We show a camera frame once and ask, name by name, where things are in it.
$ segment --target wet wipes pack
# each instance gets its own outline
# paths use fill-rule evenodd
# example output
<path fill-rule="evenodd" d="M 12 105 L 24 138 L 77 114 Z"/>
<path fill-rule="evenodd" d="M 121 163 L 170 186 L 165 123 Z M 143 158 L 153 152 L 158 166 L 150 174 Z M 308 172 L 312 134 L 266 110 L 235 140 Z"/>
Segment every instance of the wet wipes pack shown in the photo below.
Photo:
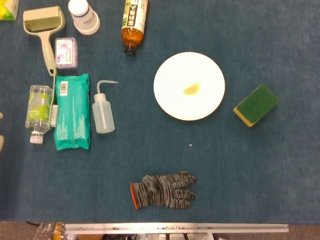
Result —
<path fill-rule="evenodd" d="M 57 150 L 90 146 L 89 76 L 57 76 L 58 116 L 54 131 Z"/>

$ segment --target squeeze bottle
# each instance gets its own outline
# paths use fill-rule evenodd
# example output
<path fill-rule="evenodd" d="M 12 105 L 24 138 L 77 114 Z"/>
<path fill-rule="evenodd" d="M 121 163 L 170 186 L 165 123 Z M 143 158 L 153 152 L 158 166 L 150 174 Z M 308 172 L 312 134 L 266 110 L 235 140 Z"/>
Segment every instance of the squeeze bottle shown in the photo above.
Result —
<path fill-rule="evenodd" d="M 95 129 L 98 134 L 106 134 L 115 130 L 114 117 L 112 115 L 111 104 L 106 99 L 104 93 L 100 93 L 100 84 L 117 84 L 117 81 L 100 80 L 96 85 L 97 94 L 94 95 L 92 105 Z"/>

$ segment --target barcode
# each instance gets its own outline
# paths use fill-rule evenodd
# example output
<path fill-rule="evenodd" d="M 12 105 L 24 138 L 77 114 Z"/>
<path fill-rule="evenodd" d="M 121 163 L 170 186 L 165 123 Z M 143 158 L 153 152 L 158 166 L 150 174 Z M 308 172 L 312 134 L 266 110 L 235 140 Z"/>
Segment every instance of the barcode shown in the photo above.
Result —
<path fill-rule="evenodd" d="M 60 85 L 60 96 L 67 96 L 68 95 L 68 82 L 62 81 Z"/>

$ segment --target knit glove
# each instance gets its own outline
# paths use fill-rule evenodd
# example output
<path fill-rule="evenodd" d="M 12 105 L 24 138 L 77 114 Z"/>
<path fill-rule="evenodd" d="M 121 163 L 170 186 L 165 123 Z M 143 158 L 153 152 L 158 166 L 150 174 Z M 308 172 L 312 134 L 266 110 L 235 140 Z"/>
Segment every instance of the knit glove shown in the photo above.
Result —
<path fill-rule="evenodd" d="M 183 188 L 195 182 L 196 177 L 187 171 L 168 175 L 146 175 L 142 182 L 131 183 L 134 206 L 136 209 L 146 206 L 186 209 L 196 195 Z"/>

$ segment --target white plate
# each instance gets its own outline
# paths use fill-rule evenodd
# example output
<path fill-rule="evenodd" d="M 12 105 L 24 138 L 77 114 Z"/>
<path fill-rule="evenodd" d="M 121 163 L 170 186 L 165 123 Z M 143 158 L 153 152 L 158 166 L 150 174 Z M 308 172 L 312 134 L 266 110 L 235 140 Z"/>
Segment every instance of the white plate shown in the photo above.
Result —
<path fill-rule="evenodd" d="M 182 52 L 159 67 L 153 91 L 167 114 L 186 121 L 198 120 L 220 105 L 225 94 L 225 78 L 211 58 Z"/>

